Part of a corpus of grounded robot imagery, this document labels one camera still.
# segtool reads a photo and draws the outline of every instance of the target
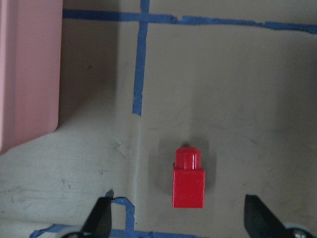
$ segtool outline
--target pink bin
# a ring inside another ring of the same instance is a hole
[[[62,0],[0,0],[0,154],[58,122]]]

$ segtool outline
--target bolt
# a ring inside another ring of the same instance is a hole
[[[301,230],[294,230],[293,231],[293,235],[295,238],[306,238],[306,233],[304,231]]]

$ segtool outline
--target red lego brick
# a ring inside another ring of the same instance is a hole
[[[201,168],[201,152],[195,147],[179,148],[173,170],[173,207],[203,208],[205,171]]]

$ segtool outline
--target red cylindrical knob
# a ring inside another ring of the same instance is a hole
[[[196,170],[202,167],[201,152],[195,147],[181,147],[176,151],[175,168]]]

